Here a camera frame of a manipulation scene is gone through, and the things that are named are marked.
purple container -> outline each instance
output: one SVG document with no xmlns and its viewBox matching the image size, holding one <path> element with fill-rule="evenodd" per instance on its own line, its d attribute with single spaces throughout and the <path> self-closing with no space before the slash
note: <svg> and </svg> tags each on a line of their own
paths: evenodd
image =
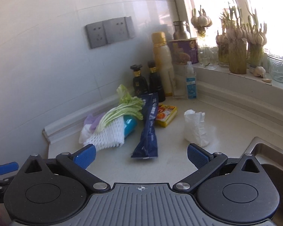
<svg viewBox="0 0 283 226">
<path fill-rule="evenodd" d="M 173 64 L 186 65 L 188 61 L 198 63 L 197 38 L 170 40 L 169 48 Z"/>
</svg>

soy sauce bottle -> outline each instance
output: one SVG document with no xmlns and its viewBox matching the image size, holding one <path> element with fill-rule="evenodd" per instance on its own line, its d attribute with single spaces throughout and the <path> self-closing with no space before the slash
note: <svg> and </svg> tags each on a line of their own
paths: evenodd
<svg viewBox="0 0 283 226">
<path fill-rule="evenodd" d="M 148 67 L 150 69 L 149 75 L 149 91 L 150 93 L 158 93 L 158 101 L 163 102 L 166 100 L 165 91 L 162 87 L 161 77 L 157 72 L 155 61 L 151 60 L 148 62 Z"/>
<path fill-rule="evenodd" d="M 141 67 L 141 64 L 130 66 L 134 73 L 133 88 L 137 96 L 149 93 L 147 80 L 141 75 Z"/>
</svg>

metal screw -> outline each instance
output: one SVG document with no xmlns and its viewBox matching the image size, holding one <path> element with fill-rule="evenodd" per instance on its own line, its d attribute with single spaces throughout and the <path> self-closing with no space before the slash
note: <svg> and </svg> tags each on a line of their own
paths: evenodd
<svg viewBox="0 0 283 226">
<path fill-rule="evenodd" d="M 97 182 L 93 185 L 95 189 L 101 190 L 101 189 L 106 189 L 108 185 L 105 182 Z"/>
<path fill-rule="evenodd" d="M 189 189 L 191 187 L 187 182 L 178 182 L 175 186 L 182 190 Z"/>
</svg>

kitchen sink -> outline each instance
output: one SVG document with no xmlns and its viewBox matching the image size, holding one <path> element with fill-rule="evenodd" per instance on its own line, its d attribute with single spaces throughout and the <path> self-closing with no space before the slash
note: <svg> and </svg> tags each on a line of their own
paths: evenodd
<svg viewBox="0 0 283 226">
<path fill-rule="evenodd" d="M 283 150 L 255 137 L 245 153 L 255 155 L 280 194 L 280 205 L 272 221 L 283 226 Z"/>
</svg>

triangular cutout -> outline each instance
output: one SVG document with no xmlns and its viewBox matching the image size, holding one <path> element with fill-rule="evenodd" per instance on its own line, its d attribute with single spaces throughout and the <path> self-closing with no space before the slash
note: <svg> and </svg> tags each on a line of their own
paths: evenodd
<svg viewBox="0 0 283 226">
<path fill-rule="evenodd" d="M 31 161 L 29 167 L 26 169 L 25 173 L 40 172 L 42 168 L 36 160 Z"/>
<path fill-rule="evenodd" d="M 258 173 L 259 170 L 252 159 L 247 159 L 244 163 L 242 171 Z"/>
</svg>

